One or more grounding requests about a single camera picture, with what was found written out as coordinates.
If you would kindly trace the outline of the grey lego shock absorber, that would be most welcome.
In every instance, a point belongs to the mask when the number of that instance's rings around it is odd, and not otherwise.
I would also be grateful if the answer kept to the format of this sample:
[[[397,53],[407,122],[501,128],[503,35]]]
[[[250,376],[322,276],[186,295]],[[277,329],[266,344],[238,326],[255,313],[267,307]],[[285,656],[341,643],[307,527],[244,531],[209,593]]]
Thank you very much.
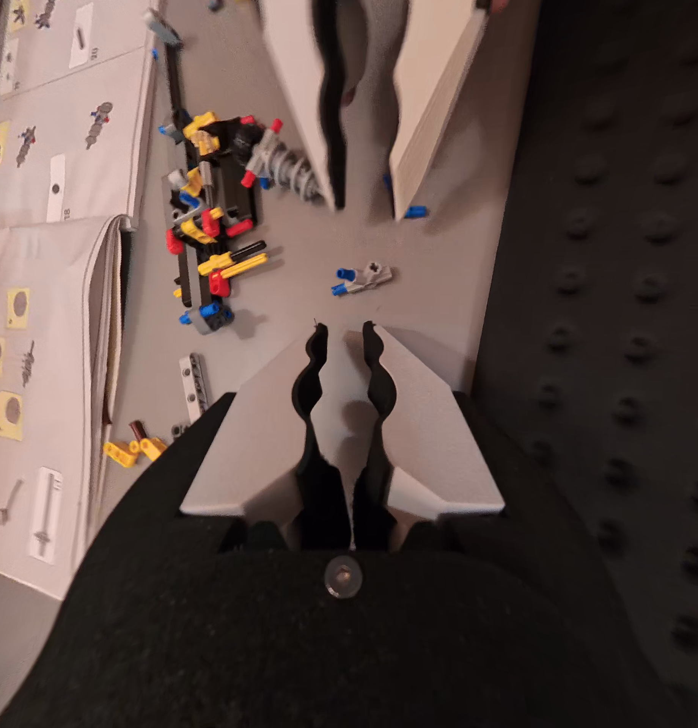
[[[258,181],[263,189],[281,187],[295,193],[303,202],[313,202],[324,194],[310,162],[281,139],[283,122],[276,118],[269,125],[253,116],[242,116],[231,150],[237,155],[244,173],[241,185],[251,188]]]

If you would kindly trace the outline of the light grey lego beam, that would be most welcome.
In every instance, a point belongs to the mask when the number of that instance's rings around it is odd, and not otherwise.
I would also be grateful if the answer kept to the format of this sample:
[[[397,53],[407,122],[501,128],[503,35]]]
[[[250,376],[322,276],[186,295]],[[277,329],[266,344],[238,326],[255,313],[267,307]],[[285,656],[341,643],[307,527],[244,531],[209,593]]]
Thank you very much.
[[[200,356],[194,352],[179,360],[180,379],[190,424],[195,423],[209,407],[209,396],[204,381]]]

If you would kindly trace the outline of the lego chassis assembly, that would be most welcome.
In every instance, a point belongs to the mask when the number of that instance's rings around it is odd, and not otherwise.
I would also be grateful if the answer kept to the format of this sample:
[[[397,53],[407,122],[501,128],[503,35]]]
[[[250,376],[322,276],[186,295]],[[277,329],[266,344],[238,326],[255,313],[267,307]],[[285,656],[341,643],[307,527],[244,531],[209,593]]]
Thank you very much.
[[[258,219],[254,193],[242,184],[244,169],[228,142],[233,132],[251,129],[254,118],[222,122],[213,112],[190,115],[183,103],[181,38],[157,9],[145,11],[144,23],[154,34],[152,57],[168,94],[159,132],[172,141],[178,163],[162,179],[165,247],[178,268],[173,295],[184,309],[180,324],[209,335],[233,321],[233,278],[268,262],[264,241],[237,244]]]

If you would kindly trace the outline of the lego instruction booklet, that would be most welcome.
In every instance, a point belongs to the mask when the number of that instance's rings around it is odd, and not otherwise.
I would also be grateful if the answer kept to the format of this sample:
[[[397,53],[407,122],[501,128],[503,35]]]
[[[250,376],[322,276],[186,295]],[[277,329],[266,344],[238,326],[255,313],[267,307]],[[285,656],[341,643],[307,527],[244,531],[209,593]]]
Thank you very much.
[[[0,575],[63,600],[95,531],[162,2],[5,2]]]

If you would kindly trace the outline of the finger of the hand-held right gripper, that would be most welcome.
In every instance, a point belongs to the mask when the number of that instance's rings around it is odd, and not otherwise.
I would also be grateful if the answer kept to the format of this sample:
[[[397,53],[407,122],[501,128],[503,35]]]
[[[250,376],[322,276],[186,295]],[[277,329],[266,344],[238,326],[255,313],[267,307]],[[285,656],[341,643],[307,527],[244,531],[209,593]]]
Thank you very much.
[[[263,37],[321,195],[345,206],[345,67],[336,1],[261,1]]]
[[[492,3],[411,1],[393,69],[398,127],[388,163],[394,219],[407,214],[487,29]]]

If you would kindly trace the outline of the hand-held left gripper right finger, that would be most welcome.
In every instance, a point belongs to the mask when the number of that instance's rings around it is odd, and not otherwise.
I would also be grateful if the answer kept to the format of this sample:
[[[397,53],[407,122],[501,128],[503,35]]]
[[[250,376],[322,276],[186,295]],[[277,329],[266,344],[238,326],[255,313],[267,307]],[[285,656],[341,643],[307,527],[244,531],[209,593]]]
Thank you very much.
[[[417,523],[501,513],[504,498],[451,387],[382,326],[366,321],[362,336],[377,420],[355,483],[355,546],[393,549]]]

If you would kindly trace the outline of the grey lego connector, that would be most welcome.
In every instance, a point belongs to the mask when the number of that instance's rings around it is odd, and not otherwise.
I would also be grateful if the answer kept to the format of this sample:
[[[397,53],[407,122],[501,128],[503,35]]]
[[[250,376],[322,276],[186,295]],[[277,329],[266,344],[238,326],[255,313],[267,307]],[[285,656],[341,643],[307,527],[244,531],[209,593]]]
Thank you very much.
[[[390,282],[393,271],[390,266],[377,261],[369,262],[364,268],[338,268],[336,277],[339,282],[332,286],[332,296],[340,297],[372,290],[377,286]]]

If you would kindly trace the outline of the black dimpled pad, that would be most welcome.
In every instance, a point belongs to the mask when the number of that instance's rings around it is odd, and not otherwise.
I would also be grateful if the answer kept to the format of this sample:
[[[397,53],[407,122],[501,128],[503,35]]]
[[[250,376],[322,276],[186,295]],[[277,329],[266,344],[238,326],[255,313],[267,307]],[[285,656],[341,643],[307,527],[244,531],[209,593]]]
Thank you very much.
[[[542,2],[473,395],[698,726],[698,2]]]

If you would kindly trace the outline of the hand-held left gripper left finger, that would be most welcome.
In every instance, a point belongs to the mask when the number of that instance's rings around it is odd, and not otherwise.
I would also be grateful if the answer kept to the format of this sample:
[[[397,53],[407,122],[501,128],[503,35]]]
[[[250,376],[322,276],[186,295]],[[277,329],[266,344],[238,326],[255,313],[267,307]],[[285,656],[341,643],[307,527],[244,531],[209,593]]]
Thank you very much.
[[[315,324],[239,388],[182,514],[272,523],[301,549],[349,547],[341,474],[322,454],[311,419],[323,394],[328,334]]]

